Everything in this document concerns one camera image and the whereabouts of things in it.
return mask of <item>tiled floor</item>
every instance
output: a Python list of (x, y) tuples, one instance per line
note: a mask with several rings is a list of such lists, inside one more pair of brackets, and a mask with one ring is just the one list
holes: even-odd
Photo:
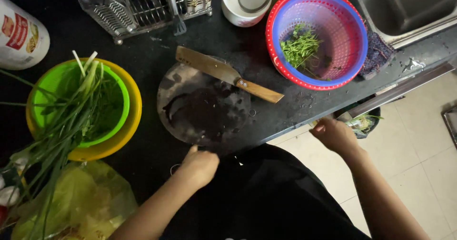
[[(457, 100), (457, 75), (448, 73), (381, 107), (384, 120), (359, 140), (382, 175), (431, 239), (457, 240), (457, 150), (441, 112)], [(369, 234), (343, 160), (302, 126), (277, 145), (302, 161), (325, 184), (351, 218)]]

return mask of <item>dish cloth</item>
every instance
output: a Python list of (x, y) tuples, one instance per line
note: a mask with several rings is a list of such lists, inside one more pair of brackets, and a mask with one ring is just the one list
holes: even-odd
[(380, 35), (371, 29), (367, 30), (367, 36), (367, 57), (362, 65), (362, 69), (359, 71), (359, 75), (363, 79), (369, 80), (387, 67), (395, 54), (395, 49), (386, 44)]

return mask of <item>person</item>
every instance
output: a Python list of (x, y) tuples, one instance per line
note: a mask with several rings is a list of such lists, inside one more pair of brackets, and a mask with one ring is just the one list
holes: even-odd
[[(324, 118), (310, 132), (350, 168), (373, 239), (429, 239), (345, 123)], [(220, 164), (216, 154), (192, 146), (173, 176), (110, 237), (306, 238), (369, 239), (314, 173), (268, 144)]]

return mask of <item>stainless steel sink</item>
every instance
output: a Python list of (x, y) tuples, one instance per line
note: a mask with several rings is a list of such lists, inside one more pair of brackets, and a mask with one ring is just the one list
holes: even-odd
[(457, 0), (359, 0), (371, 28), (398, 49), (457, 24)]

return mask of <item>cleaver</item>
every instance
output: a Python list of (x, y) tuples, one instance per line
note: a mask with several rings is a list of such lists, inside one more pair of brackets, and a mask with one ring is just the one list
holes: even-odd
[(176, 60), (269, 102), (277, 103), (284, 97), (283, 94), (242, 79), (240, 74), (231, 66), (197, 51), (178, 46)]

